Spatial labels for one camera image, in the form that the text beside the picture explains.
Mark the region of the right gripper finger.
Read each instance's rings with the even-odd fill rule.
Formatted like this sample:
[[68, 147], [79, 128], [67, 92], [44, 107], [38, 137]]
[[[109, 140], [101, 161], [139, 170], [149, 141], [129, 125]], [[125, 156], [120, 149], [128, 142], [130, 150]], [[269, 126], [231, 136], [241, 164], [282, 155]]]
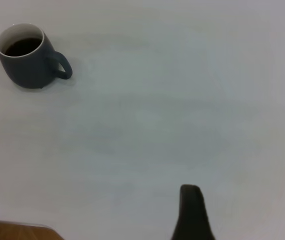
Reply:
[[214, 240], [201, 189], [183, 184], [179, 191], [178, 219], [173, 240]]

